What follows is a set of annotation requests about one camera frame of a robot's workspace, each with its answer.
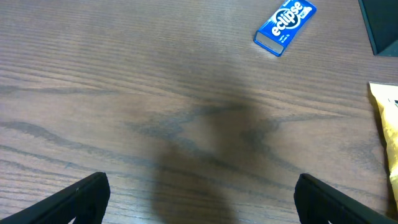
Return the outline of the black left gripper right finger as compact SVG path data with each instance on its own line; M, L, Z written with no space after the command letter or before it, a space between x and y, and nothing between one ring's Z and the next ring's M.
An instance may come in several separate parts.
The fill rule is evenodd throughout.
M301 224L397 224L310 174L300 174L294 202Z

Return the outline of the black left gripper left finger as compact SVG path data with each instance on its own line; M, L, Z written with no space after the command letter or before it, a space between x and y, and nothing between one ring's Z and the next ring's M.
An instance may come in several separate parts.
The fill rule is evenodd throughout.
M1 220L1 224L101 223L110 198L104 172L95 172L36 204Z

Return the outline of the yellow Hacks candy bag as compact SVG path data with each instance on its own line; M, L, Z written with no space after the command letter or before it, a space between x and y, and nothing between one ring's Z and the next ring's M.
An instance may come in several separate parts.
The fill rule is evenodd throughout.
M397 203L397 84L369 82L375 97L386 140L389 180Z

